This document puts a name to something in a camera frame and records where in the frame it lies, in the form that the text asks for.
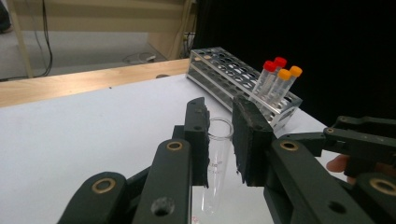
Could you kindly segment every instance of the red cap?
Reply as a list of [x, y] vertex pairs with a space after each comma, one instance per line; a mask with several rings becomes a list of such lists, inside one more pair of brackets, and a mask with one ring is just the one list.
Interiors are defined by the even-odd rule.
[[265, 61], [264, 65], [262, 66], [268, 72], [274, 72], [276, 69], [276, 64], [271, 61]]
[[282, 58], [282, 57], [276, 57], [274, 59], [274, 63], [276, 64], [276, 66], [279, 66], [281, 68], [285, 67], [287, 62], [288, 61], [286, 59]]

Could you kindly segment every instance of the metal test tube rack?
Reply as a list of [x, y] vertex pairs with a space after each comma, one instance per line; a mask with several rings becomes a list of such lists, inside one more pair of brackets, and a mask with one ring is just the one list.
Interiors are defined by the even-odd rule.
[[291, 92], [277, 107], [265, 103], [252, 94], [260, 72], [240, 61], [222, 48], [193, 49], [187, 78], [201, 86], [227, 109], [233, 111], [233, 98], [252, 98], [274, 131], [281, 129], [289, 121], [302, 99]]

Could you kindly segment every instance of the tube cap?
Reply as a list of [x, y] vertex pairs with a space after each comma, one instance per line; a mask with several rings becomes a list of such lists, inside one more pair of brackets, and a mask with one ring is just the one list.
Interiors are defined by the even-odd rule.
[[288, 61], [282, 57], [276, 57], [274, 59], [274, 63], [276, 64], [276, 66], [279, 66], [281, 68], [285, 67], [287, 62]]
[[289, 70], [291, 72], [291, 75], [294, 77], [299, 77], [301, 73], [303, 72], [303, 69], [301, 69], [299, 66], [292, 66]]
[[271, 61], [265, 61], [264, 65], [262, 66], [263, 69], [269, 71], [269, 72], [274, 72], [276, 69], [276, 64], [271, 62]]
[[281, 68], [277, 75], [283, 80], [289, 80], [291, 77], [291, 72], [288, 69]]

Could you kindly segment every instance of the floor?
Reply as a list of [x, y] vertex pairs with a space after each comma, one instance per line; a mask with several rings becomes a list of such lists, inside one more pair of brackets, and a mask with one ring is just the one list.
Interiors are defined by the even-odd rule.
[[[147, 33], [49, 31], [50, 51], [43, 31], [22, 34], [35, 77], [45, 76], [50, 51], [48, 76], [166, 61]], [[0, 81], [27, 78], [15, 32], [0, 35], [0, 52]]]

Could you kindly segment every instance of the black backdrop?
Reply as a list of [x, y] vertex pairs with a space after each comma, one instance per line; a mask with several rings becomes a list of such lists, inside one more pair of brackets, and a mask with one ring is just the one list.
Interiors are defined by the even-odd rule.
[[259, 71], [275, 56], [300, 66], [291, 92], [325, 125], [396, 119], [396, 1], [199, 0], [193, 48], [210, 47]]

